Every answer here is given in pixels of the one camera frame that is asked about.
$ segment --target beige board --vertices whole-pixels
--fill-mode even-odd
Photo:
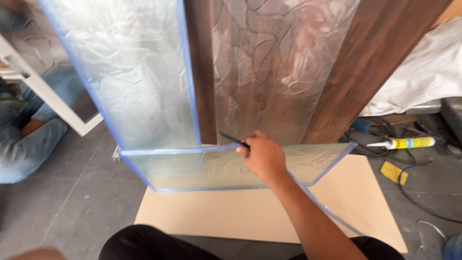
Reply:
[[[347,155],[310,190],[360,232],[407,253],[365,156]],[[148,188],[135,224],[148,224],[175,235],[300,243],[289,217],[269,189],[155,193]],[[347,236],[356,236],[339,227]]]

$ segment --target textured glass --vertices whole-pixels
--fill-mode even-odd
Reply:
[[[212,0],[217,131],[301,143],[358,3]]]
[[[182,0],[41,0],[117,143],[200,144]]]
[[[355,144],[306,144],[284,147],[287,169],[312,185]],[[123,159],[158,191],[245,189],[265,187],[251,173],[237,145],[185,149],[122,151]]]

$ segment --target yellow sponge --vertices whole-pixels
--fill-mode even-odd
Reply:
[[[385,177],[392,180],[394,183],[398,184],[398,176],[400,175],[401,169],[391,164],[389,161],[385,161],[382,165],[382,168],[380,169],[380,172]],[[407,172],[403,172],[401,174],[401,185],[404,185],[406,183],[408,175],[409,174]]]

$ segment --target white frame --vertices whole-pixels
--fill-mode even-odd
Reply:
[[[11,57],[14,63],[12,64],[5,57]],[[102,120],[103,116],[98,113],[85,123],[72,110],[58,94],[43,80],[43,78],[21,57],[21,55],[9,44],[9,42],[0,35],[0,58],[5,64],[10,64],[12,68],[19,68],[26,72],[29,77],[24,78],[21,73],[16,75],[4,75],[5,80],[22,80],[32,91],[37,94],[45,103],[47,103],[56,114],[58,114],[72,129],[80,136],[86,135]]]

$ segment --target protective sheet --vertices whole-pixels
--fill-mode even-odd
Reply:
[[[284,147],[287,169],[310,186],[356,146],[354,143]],[[184,149],[121,151],[124,161],[155,191],[196,191],[262,188],[237,145]]]
[[[462,18],[428,32],[361,115],[400,114],[430,100],[462,97],[461,50]]]
[[[182,0],[40,0],[124,149],[200,145]]]
[[[217,131],[301,143],[358,3],[212,0]]]

